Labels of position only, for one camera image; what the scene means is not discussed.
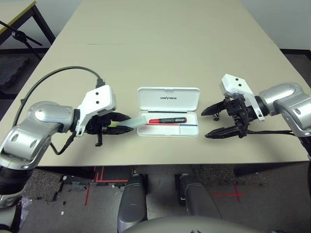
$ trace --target clear plastic item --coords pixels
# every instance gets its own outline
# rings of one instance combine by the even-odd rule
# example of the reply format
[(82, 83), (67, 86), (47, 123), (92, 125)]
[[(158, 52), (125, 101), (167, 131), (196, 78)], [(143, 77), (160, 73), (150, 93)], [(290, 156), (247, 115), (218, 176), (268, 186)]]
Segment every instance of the clear plastic item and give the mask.
[(140, 136), (197, 137), (199, 134), (197, 115), (200, 89), (196, 87), (141, 87), (138, 103), (140, 117), (150, 119), (186, 117), (186, 123), (146, 124), (138, 126)]
[(21, 199), (21, 215), (20, 215), (20, 224), (19, 228), (21, 228), (26, 220), (26, 217), (29, 213), (29, 210), (27, 209), (28, 206), (30, 206), (33, 203), (33, 200), (23, 197)]

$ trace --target beige table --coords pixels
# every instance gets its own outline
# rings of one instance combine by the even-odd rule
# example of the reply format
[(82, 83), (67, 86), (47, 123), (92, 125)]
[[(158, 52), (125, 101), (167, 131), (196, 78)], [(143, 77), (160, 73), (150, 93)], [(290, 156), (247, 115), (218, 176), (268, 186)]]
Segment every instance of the beige table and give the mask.
[[(201, 112), (223, 99), (219, 83), (225, 73), (247, 80), (254, 93), (279, 82), (305, 81), (237, 0), (86, 0), (56, 38), (0, 123), (0, 139), (10, 130), (14, 115), (30, 87), (48, 72), (65, 66), (85, 66), (111, 85), (117, 112), (138, 116), (141, 86), (199, 87), (197, 138), (140, 137), (130, 132), (76, 138), (57, 156), (51, 149), (40, 166), (138, 164), (222, 164), (307, 160), (299, 140), (288, 135), (249, 135), (212, 140), (207, 132), (233, 125), (221, 114), (216, 122)], [(82, 70), (59, 73), (46, 80), (25, 109), (42, 100), (77, 107), (95, 79)], [(251, 130), (284, 130), (281, 116), (254, 121)], [(55, 134), (61, 148), (68, 134)]]

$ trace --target white wall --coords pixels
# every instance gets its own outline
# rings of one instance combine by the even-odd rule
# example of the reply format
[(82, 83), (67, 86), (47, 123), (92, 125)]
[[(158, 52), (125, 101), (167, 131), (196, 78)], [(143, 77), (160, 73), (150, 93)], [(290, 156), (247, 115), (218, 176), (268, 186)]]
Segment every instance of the white wall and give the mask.
[[(0, 0), (0, 2), (8, 2), (8, 1), (21, 1), (21, 0)], [(36, 2), (37, 2), (36, 6), (39, 9), (42, 16), (44, 17), (48, 26), (51, 28), (54, 35), (57, 36), (65, 26), (67, 21), (70, 19), (73, 12), (77, 9), (81, 0), (36, 0)], [(42, 33), (42, 31), (40, 30), (40, 28), (38, 27), (33, 18), (25, 22), (19, 29), (25, 32), (28, 36), (42, 43), (43, 44), (42, 48), (50, 47), (49, 41)], [(35, 48), (40, 47), (32, 42), (30, 42), (30, 44)], [(7, 39), (2, 45), (0, 45), (0, 49), (19, 49), (19, 48), (26, 48), (26, 46), (13, 38)]]
[[(39, 11), (55, 36), (60, 33), (81, 2), (81, 0), (36, 1)], [(311, 0), (240, 0), (240, 2), (279, 48), (311, 49)], [(44, 48), (50, 46), (32, 18), (20, 29), (41, 42)], [(25, 48), (25, 46), (12, 38), (0, 45), (0, 49), (12, 48)]]
[(240, 0), (281, 49), (311, 50), (311, 0)]

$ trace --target black wire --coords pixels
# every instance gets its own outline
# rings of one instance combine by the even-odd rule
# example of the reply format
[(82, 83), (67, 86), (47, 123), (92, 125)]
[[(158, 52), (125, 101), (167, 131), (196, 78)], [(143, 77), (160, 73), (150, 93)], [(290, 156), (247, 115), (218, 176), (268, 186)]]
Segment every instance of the black wire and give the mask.
[(247, 134), (287, 134), (287, 135), (295, 136), (295, 134), (293, 134), (293, 132), (291, 130), (275, 130), (275, 131), (271, 131), (271, 130), (251, 131), (251, 130), (247, 130)]
[(97, 77), (97, 84), (96, 84), (96, 88), (97, 87), (100, 87), (100, 86), (103, 86), (105, 85), (105, 82), (102, 80), (102, 78), (99, 76), (98, 73), (96, 73), (95, 71), (89, 69), (89, 68), (86, 68), (86, 67), (78, 67), (78, 66), (71, 66), (71, 67), (63, 67), (63, 68), (60, 68), (60, 69), (57, 69), (57, 70), (54, 70), (52, 71), (51, 73), (47, 74), (46, 76), (44, 76), (43, 78), (41, 78), (38, 82), (36, 82), (35, 85), (33, 85), (33, 87), (28, 91), (27, 95), (25, 96), (24, 99), (21, 100), (21, 104), (20, 104), (20, 107), (16, 113), (16, 116), (15, 116), (15, 119), (14, 119), (14, 122), (13, 122), (13, 127), (17, 125), (17, 122), (18, 122), (18, 118), (21, 114), (21, 111), (23, 110), (28, 98), (30, 97), (30, 95), (33, 93), (33, 91), (43, 82), (45, 81), (47, 78), (49, 78), (50, 76), (58, 73), (58, 72), (61, 72), (61, 71), (64, 71), (64, 70), (68, 70), (68, 69), (83, 69), (83, 70), (86, 70), (88, 72), (91, 72), (92, 74), (94, 74), (96, 77)]
[(76, 131), (72, 132), (72, 135), (67, 139), (67, 142), (65, 143), (65, 145), (63, 146), (63, 148), (62, 148), (59, 152), (57, 151), (56, 147), (55, 147), (55, 146), (53, 145), (53, 143), (51, 142), (51, 143), (50, 143), (50, 146), (52, 147), (54, 153), (57, 154), (57, 155), (62, 154), (62, 153), (67, 149), (67, 147), (73, 142), (74, 137), (75, 137), (76, 135), (77, 135), (77, 132), (76, 132)]
[[(96, 73), (95, 71), (89, 69), (89, 68), (86, 68), (86, 67), (79, 67), (79, 66), (70, 66), (70, 67), (63, 67), (63, 68), (60, 68), (60, 69), (57, 69), (57, 70), (54, 70), (52, 71), (51, 73), (48, 73), (47, 75), (45, 75), (43, 78), (41, 78), (38, 82), (36, 82), (35, 85), (33, 85), (33, 87), (28, 91), (27, 95), (25, 96), (24, 99), (21, 100), (21, 104), (19, 106), (19, 109), (15, 115), (15, 118), (14, 118), (14, 122), (13, 122), (13, 127), (17, 125), (17, 122), (18, 122), (18, 119), (19, 119), (19, 116), (21, 114), (21, 111), (23, 110), (23, 108), (25, 107), (25, 104), (27, 102), (27, 100), (29, 99), (30, 95), (33, 93), (33, 91), (43, 82), (45, 81), (46, 79), (48, 79), (50, 76), (54, 75), (54, 74), (57, 74), (58, 72), (61, 72), (61, 71), (64, 71), (64, 70), (68, 70), (68, 69), (83, 69), (83, 70), (86, 70), (92, 74), (94, 74), (96, 77), (97, 77), (97, 83), (96, 83), (96, 88), (98, 87), (101, 87), (101, 86), (104, 86), (105, 85), (105, 82), (104, 80), (99, 76), (98, 73)], [(51, 142), (50, 143), (50, 146), (52, 147), (53, 151), (55, 154), (57, 155), (60, 155), (62, 154), (66, 149), (67, 147), (73, 142), (73, 139), (74, 137), (76, 136), (76, 131), (74, 131), (72, 133), (72, 135), (67, 139), (67, 142), (65, 143), (65, 145), (63, 146), (63, 148), (58, 152), (56, 147), (53, 145), (53, 143)]]

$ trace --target red marker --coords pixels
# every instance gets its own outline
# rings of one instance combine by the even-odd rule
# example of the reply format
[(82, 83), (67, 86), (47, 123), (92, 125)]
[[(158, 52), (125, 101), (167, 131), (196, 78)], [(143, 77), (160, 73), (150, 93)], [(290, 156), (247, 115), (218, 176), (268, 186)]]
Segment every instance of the red marker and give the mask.
[(186, 123), (187, 118), (177, 117), (177, 118), (162, 118), (162, 119), (151, 119), (149, 120), (150, 124), (172, 124), (172, 123)]

